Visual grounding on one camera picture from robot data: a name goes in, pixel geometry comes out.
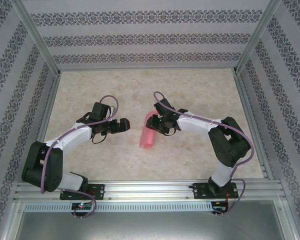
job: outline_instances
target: metal base plate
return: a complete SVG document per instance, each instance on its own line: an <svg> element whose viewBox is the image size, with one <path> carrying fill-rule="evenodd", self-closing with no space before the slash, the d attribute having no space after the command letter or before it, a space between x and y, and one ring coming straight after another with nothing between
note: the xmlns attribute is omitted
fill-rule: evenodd
<svg viewBox="0 0 300 240"><path fill-rule="evenodd" d="M209 183L194 183L193 193L194 199L225 199L227 193L229 199L237 199L239 197L237 185L234 182L230 182L226 189L217 195L214 195L209 190Z"/></svg>
<svg viewBox="0 0 300 240"><path fill-rule="evenodd" d="M92 195L95 200L103 200L105 194L105 185L89 184L88 191L86 193ZM91 198L79 193L61 191L60 200L91 200Z"/></svg>

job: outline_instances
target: patterned wallpaper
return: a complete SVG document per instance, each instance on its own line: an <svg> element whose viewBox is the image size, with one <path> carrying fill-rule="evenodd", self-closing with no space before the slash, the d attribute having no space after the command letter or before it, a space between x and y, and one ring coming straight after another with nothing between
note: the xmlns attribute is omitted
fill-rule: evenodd
<svg viewBox="0 0 300 240"><path fill-rule="evenodd" d="M11 3L0 0L0 226L5 225L29 147L38 137L53 82Z"/></svg>
<svg viewBox="0 0 300 240"><path fill-rule="evenodd" d="M300 232L300 0L280 3L241 77Z"/></svg>
<svg viewBox="0 0 300 240"><path fill-rule="evenodd" d="M234 67L268 2L25 0L24 4L59 68L73 70Z"/></svg>

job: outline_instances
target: pink plastic object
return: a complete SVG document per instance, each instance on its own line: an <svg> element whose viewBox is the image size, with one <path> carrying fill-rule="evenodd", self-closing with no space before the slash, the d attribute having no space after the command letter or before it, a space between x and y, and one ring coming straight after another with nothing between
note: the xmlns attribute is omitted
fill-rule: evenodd
<svg viewBox="0 0 300 240"><path fill-rule="evenodd" d="M140 148L148 149L154 145L156 131L146 127L148 119L152 117L153 114L158 115L157 110L153 110L145 116L144 126L139 143Z"/></svg>

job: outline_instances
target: beige floor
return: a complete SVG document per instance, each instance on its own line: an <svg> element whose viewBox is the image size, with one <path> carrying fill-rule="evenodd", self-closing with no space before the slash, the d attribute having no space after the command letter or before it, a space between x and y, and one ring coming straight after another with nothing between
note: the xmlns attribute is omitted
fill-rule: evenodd
<svg viewBox="0 0 300 240"><path fill-rule="evenodd" d="M250 136L230 69L114 70L62 73L45 140L67 131L94 102L110 94L119 100L115 119L128 118L131 129L108 135L101 144L83 143L66 157L66 171L89 180L208 179L218 163L208 136L157 133L152 148L139 148L145 116L154 109L154 91L165 94L176 109L212 119L231 116ZM103 103L115 104L111 99ZM257 156L235 177L262 178Z"/></svg>

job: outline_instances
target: enclosure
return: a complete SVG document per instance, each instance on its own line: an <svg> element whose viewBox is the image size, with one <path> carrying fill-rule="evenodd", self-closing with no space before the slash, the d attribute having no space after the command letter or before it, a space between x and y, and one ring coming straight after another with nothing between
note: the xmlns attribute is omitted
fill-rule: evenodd
<svg viewBox="0 0 300 240"><path fill-rule="evenodd" d="M154 91L176 109L233 117L252 139L229 215L210 213L224 199L189 188L217 167L209 138L178 131L139 147ZM131 128L64 159L105 186L90 220L74 219L74 201L21 173L33 142L61 135L105 95ZM300 239L300 0L0 0L0 239L229 234Z"/></svg>

